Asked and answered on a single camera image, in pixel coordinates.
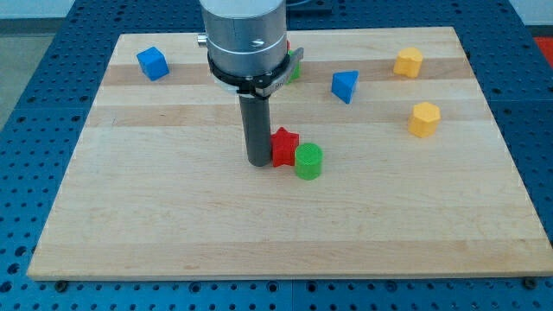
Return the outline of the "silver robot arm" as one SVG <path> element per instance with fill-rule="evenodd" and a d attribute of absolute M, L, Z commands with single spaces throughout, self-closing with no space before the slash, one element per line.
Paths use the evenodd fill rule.
<path fill-rule="evenodd" d="M 304 50 L 288 50 L 284 0 L 200 0 L 200 6 L 216 79 L 259 98 L 289 81 Z"/>

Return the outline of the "green block behind arm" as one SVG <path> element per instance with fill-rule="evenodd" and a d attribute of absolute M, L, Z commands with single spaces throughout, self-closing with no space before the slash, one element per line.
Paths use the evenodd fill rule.
<path fill-rule="evenodd" d="M 295 79 L 298 79 L 301 75 L 301 63 L 298 62 L 292 71 L 292 74 L 289 76 L 289 79 L 287 81 L 287 84 L 292 83 Z"/>

